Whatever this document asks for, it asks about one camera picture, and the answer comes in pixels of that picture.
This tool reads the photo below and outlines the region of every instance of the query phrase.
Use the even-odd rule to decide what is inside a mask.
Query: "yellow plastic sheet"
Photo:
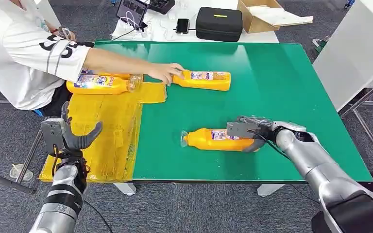
[[[89,133],[102,121],[101,134],[92,145],[83,150],[91,168],[88,182],[130,181],[135,165],[142,103],[162,103],[166,87],[162,83],[143,83],[134,93],[120,95],[73,95],[69,105],[72,132]],[[39,179],[52,181],[55,158],[48,156]]]

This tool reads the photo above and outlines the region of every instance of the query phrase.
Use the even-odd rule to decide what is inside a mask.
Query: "person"
[[[172,82],[179,64],[154,64],[102,49],[78,45],[39,13],[34,0],[0,0],[0,92],[16,108],[42,116],[59,116],[82,69],[107,73],[147,74]]]

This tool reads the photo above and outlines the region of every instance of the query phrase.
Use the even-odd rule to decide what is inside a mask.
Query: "robotic hand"
[[[68,105],[62,106],[61,118],[50,118],[41,123],[41,130],[49,155],[61,159],[57,165],[51,191],[32,226],[30,233],[73,233],[83,205],[82,195],[87,188],[86,160],[81,149],[91,145],[102,131],[102,123],[85,136],[71,132]]]
[[[240,116],[227,123],[227,133],[257,139],[246,151],[272,141],[294,163],[321,204],[312,221],[314,232],[373,233],[373,192],[351,179],[305,127]]]

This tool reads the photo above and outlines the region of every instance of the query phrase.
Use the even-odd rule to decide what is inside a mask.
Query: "green table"
[[[228,92],[168,87],[165,103],[144,104],[134,180],[299,182],[293,164],[265,145],[259,152],[180,146],[180,132],[226,128],[239,115],[304,125],[357,181],[372,181],[299,44],[98,42],[98,48],[190,70],[229,71]]]

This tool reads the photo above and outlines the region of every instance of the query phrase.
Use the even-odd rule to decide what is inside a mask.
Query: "metal table frame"
[[[9,101],[0,100],[0,103],[9,103]],[[26,187],[26,186],[22,185],[21,183],[22,183],[23,178],[26,174],[26,170],[29,167],[29,164],[31,164],[31,160],[35,155],[36,148],[38,147],[38,144],[41,141],[41,139],[42,139],[42,130],[39,130],[38,133],[36,134],[34,142],[32,143],[31,149],[29,150],[28,155],[26,156],[25,162],[23,163],[24,164],[23,168],[20,171],[20,174],[17,177],[17,179],[15,180],[15,182],[10,180],[10,179],[7,179],[7,178],[4,178],[4,177],[0,176],[0,184],[1,185],[13,188],[15,190],[21,191],[21,192],[26,193],[26,194],[35,193],[36,189]]]
[[[367,101],[373,95],[373,88],[367,92],[363,97],[361,97],[356,103],[352,104],[344,113],[340,115],[341,119],[344,119],[347,114],[353,112],[354,115],[358,118],[359,123],[364,128],[365,133],[370,137],[371,142],[373,143],[373,133],[371,132],[368,125],[365,123],[364,119],[358,112],[358,107],[362,105],[373,105],[373,101]]]

